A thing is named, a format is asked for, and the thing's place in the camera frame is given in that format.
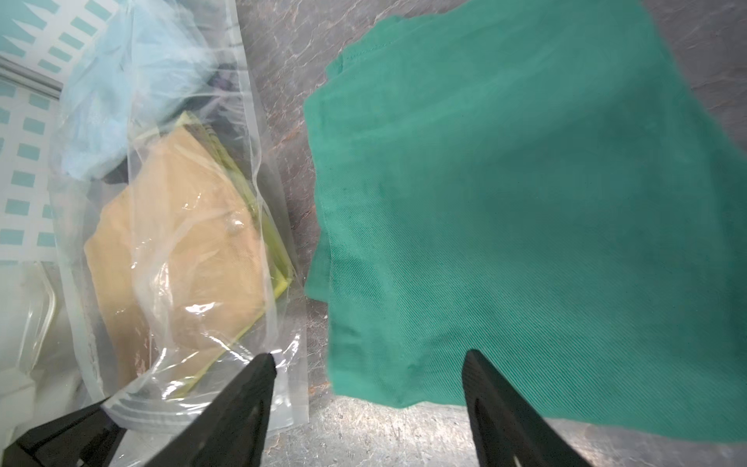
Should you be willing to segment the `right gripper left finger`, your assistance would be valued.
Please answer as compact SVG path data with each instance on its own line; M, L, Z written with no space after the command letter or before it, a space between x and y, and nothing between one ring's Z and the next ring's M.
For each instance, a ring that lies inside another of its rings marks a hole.
M259 466L272 412L276 367L256 356L150 466Z

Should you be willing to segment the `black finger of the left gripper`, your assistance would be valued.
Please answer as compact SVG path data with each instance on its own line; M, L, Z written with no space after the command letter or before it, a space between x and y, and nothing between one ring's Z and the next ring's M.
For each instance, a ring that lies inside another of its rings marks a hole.
M93 404L27 431L5 449L1 465L109 466L126 430L101 406Z

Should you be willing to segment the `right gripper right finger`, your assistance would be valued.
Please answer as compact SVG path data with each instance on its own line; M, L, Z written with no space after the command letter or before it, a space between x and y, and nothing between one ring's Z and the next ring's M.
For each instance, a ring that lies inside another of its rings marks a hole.
M466 353L462 385L482 466L590 467L478 350Z

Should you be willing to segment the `clear plastic vacuum bag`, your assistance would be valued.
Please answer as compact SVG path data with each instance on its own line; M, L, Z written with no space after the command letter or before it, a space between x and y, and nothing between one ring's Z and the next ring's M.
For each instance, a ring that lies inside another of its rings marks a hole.
M256 356L309 418L305 304L233 1L125 1L73 63L51 157L74 351L120 426L176 434Z

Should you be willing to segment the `green trousers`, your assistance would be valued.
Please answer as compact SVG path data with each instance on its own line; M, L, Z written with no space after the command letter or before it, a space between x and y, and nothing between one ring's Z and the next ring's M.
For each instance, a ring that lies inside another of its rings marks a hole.
M334 391L746 438L746 159L637 1L380 21L303 114Z

